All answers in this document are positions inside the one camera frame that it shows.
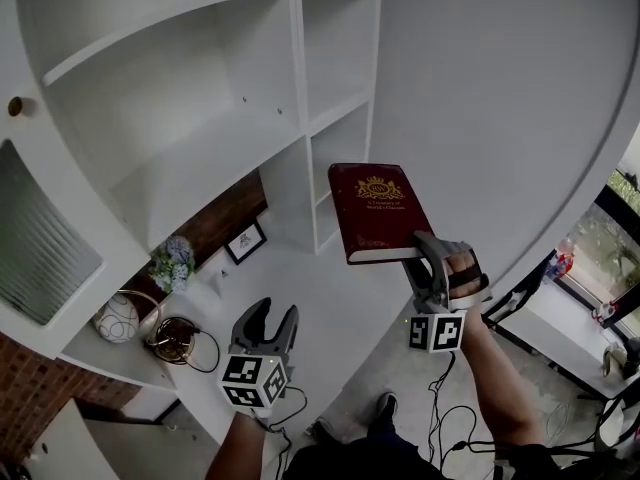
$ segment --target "forearm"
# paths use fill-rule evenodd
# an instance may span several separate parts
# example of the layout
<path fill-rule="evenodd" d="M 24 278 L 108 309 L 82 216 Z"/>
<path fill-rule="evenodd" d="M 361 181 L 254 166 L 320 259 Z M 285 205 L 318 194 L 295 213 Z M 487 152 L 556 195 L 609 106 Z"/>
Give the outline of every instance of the forearm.
<path fill-rule="evenodd" d="M 478 310 L 467 314 L 462 351 L 473 373 L 480 411 L 494 440 L 514 445 L 542 444 L 542 427 L 524 381 Z"/>
<path fill-rule="evenodd" d="M 206 480 L 259 480 L 264 436 L 256 421 L 236 413 Z"/>

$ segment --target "person's left arm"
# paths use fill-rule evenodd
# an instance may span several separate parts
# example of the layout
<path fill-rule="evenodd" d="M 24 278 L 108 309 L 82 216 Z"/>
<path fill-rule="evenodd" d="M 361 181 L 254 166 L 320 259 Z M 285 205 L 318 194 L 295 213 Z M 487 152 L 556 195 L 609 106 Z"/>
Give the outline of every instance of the person's left arm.
<path fill-rule="evenodd" d="M 257 421 L 237 412 L 206 480 L 260 480 L 264 436 Z"/>

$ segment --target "hydrangea bouquet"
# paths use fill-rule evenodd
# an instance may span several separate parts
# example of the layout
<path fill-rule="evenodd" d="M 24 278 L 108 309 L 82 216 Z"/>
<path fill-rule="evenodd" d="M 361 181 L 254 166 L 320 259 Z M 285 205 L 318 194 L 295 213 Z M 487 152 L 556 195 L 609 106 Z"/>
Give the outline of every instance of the hydrangea bouquet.
<path fill-rule="evenodd" d="M 182 236 L 172 236 L 151 255 L 149 275 L 165 293 L 184 292 L 194 271 L 193 249 Z"/>

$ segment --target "frosted glass panel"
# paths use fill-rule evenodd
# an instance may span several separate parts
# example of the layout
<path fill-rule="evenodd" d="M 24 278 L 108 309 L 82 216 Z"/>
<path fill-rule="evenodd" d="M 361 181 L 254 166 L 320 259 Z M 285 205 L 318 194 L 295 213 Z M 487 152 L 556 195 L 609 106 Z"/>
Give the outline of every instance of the frosted glass panel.
<path fill-rule="evenodd" d="M 35 182 L 9 140 L 0 146 L 0 297 L 46 324 L 102 259 Z"/>

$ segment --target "person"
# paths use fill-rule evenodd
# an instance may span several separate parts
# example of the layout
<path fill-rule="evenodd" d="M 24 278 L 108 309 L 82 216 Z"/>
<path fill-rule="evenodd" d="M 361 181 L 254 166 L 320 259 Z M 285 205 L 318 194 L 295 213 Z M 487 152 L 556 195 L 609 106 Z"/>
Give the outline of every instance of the person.
<path fill-rule="evenodd" d="M 451 275 L 473 266 L 474 259 L 462 253 L 448 263 Z M 475 293 L 479 283 L 472 281 L 451 290 L 450 296 L 455 299 Z M 484 324 L 479 308 L 467 312 L 461 349 L 471 367 L 480 412 L 496 443 L 496 459 L 504 465 L 505 478 L 554 478 L 559 469 L 542 444 L 541 422 L 524 382 Z M 319 420 L 313 426 L 317 444 L 294 456 L 284 480 L 443 479 L 442 473 L 419 455 L 417 446 L 396 433 L 393 418 L 399 405 L 393 393 L 384 393 L 367 437 L 349 444 L 340 443 L 327 423 Z M 258 480 L 264 438 L 258 422 L 237 413 L 207 480 Z"/>

